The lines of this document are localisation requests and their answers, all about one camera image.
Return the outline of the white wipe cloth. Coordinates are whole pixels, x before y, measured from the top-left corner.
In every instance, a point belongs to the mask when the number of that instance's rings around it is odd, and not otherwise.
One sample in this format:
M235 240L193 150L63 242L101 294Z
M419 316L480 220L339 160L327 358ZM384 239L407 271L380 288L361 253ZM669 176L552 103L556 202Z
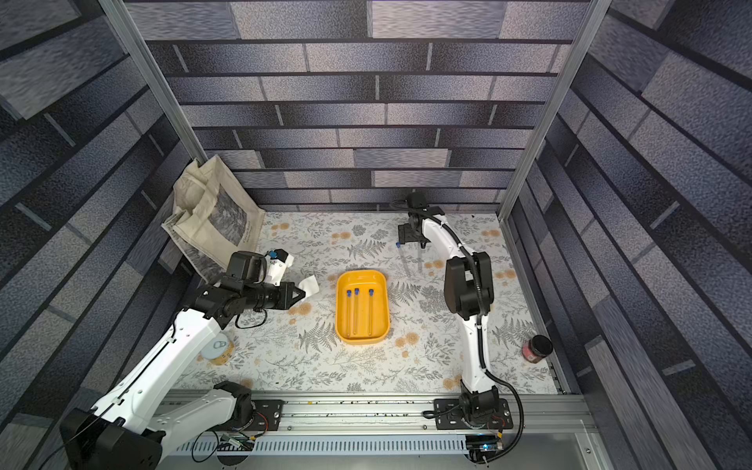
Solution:
M311 275L300 281L297 287L305 292L305 296L312 297L320 292L320 287L316 277Z

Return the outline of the clear test tube blue cap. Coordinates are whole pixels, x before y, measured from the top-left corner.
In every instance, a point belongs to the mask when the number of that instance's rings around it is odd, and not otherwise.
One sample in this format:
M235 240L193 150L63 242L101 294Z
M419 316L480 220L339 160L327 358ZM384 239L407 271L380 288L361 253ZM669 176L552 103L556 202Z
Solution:
M352 290L347 290L347 302L346 302L346 309L345 309L345 333L347 338L352 337L352 314L353 314L353 292Z

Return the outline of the yellow plastic tray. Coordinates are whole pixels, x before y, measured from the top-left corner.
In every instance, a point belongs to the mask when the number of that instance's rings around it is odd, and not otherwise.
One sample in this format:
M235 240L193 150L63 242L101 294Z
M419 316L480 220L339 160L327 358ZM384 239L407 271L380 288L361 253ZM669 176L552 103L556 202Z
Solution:
M360 302L358 303L358 313L360 314L360 323L358 323L358 334L351 338L346 337L345 333L345 309L347 302L347 290L360 288ZM367 311L369 289L374 289L374 312L373 312L373 337L368 337L367 333ZM386 277L377 270L354 270L342 274L336 285L336 333L339 338L350 345L372 345L383 341L391 329L391 319L389 312L389 300L387 292Z

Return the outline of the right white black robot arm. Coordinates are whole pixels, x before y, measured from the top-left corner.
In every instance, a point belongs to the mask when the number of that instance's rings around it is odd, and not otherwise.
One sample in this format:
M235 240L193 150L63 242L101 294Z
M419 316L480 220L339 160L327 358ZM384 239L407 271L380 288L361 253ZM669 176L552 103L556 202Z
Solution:
M444 297L461 327L462 377L459 409L471 426L479 426L495 412L499 388L488 375L488 314L495 294L491 259L468 247L450 227L443 210L431 207L420 194L391 203L409 214L398 227L398 244L432 245L445 261Z

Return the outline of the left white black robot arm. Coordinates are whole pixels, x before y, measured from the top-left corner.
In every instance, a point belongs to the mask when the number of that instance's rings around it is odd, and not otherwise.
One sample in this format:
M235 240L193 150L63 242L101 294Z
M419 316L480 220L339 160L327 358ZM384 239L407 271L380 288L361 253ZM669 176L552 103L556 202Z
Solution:
M234 277L199 290L147 356L90 410L73 409L60 425L74 469L154 469L192 438L215 427L242 428L257 413L249 388L221 382L170 413L158 407L172 386L246 309L287 311L307 293L293 282Z

